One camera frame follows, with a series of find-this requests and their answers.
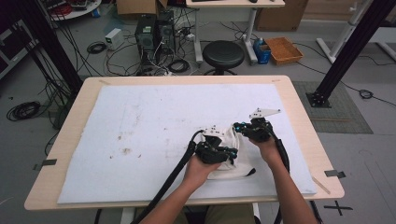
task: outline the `table leg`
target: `table leg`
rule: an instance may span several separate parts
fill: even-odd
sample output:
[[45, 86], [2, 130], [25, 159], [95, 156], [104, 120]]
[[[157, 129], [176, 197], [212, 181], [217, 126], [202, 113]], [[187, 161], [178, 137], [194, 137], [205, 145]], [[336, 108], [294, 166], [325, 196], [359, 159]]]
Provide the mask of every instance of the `table leg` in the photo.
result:
[[194, 38], [194, 49], [195, 49], [195, 61], [200, 65], [204, 59], [202, 57], [201, 42], [199, 40], [199, 9], [195, 10], [195, 38]]
[[134, 207], [122, 208], [122, 216], [120, 224], [130, 224], [134, 220]]
[[249, 17], [249, 20], [248, 20], [247, 34], [243, 35], [244, 44], [245, 44], [245, 47], [247, 49], [248, 57], [250, 59], [250, 65], [253, 65], [253, 64], [257, 63], [257, 56], [254, 53], [253, 46], [251, 45], [251, 42], [250, 42], [250, 37], [251, 37], [251, 33], [253, 31], [253, 24], [254, 24], [254, 19], [256, 18], [256, 13], [257, 13], [257, 8], [253, 7], [250, 10], [250, 17]]

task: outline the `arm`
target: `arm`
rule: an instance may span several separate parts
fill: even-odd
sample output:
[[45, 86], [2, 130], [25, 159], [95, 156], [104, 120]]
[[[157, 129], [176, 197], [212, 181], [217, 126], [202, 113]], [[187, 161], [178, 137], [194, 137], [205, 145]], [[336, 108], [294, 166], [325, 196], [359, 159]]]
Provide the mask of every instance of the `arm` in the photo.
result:
[[197, 156], [192, 156], [181, 184], [140, 223], [173, 223], [190, 196], [205, 183], [210, 172], [219, 166], [220, 163], [204, 164]]
[[270, 138], [263, 143], [257, 143], [250, 139], [250, 142], [259, 147], [262, 158], [273, 172], [283, 223], [316, 224], [317, 220], [314, 214], [280, 159], [274, 139]]

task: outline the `wooden table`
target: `wooden table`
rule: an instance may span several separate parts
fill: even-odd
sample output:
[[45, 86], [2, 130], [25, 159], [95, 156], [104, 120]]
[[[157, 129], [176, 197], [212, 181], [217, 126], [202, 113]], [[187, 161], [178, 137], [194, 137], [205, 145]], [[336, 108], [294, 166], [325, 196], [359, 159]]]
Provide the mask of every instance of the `wooden table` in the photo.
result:
[[[256, 54], [250, 42], [251, 33], [253, 31], [254, 20], [256, 19], [257, 8], [260, 7], [283, 7], [283, 0], [258, 0], [257, 3], [251, 3], [248, 0], [226, 0], [226, 1], [207, 1], [192, 2], [186, 0], [188, 7], [197, 8], [195, 11], [195, 60], [198, 63], [203, 62], [201, 43], [199, 38], [199, 22], [200, 21], [248, 21], [247, 33], [243, 35], [243, 42], [250, 59], [250, 64], [257, 63]], [[244, 14], [240, 9], [250, 9], [247, 18], [240, 18]]]
[[[66, 208], [131, 207], [146, 203], [74, 203], [57, 204], [67, 168], [81, 133], [85, 127], [101, 88], [105, 85], [197, 85], [197, 84], [275, 84], [285, 107], [292, 129], [309, 167], [318, 193], [307, 200], [334, 199], [344, 196], [336, 176], [327, 177], [324, 171], [333, 170], [326, 152], [306, 115], [303, 105], [286, 76], [239, 77], [90, 77], [85, 80], [76, 101], [56, 139], [47, 160], [57, 160], [55, 165], [43, 166], [25, 202], [27, 210], [55, 210]], [[240, 198], [237, 201], [198, 200], [188, 204], [257, 203], [276, 201], [274, 197]]]

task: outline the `computer tower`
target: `computer tower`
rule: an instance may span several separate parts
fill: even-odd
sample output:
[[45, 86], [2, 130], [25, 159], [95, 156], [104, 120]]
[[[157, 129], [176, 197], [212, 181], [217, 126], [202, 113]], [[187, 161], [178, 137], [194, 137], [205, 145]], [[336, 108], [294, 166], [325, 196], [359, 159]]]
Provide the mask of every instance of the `computer tower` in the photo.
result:
[[160, 38], [163, 42], [163, 53], [173, 54], [176, 52], [174, 11], [161, 11], [158, 17], [158, 26], [160, 30]]
[[139, 56], [143, 65], [157, 64], [160, 60], [161, 45], [155, 14], [143, 14], [137, 21], [134, 32]]

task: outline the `carpet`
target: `carpet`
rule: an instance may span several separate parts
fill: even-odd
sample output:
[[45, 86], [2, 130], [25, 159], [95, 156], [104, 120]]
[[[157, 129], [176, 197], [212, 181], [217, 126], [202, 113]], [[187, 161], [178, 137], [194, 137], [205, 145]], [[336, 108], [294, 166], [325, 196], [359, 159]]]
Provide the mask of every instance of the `carpet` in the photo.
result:
[[292, 82], [317, 133], [373, 133], [345, 87], [338, 84], [329, 98], [331, 108], [312, 107], [306, 93], [320, 82]]

